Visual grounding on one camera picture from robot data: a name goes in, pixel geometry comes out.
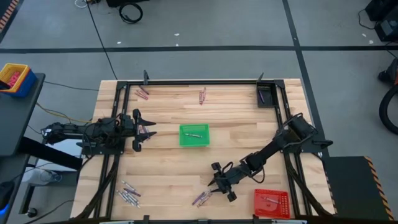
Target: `green plastic container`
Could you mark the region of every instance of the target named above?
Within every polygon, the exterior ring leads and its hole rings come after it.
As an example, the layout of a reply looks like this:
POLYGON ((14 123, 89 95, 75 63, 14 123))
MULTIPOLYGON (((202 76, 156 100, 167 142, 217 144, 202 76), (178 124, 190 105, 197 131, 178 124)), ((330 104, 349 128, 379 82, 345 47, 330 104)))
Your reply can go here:
POLYGON ((180 146, 183 147, 203 147, 210 144, 210 134, 208 124, 183 124, 180 125, 180 146), (195 134, 202 138, 187 136, 185 134, 195 134))

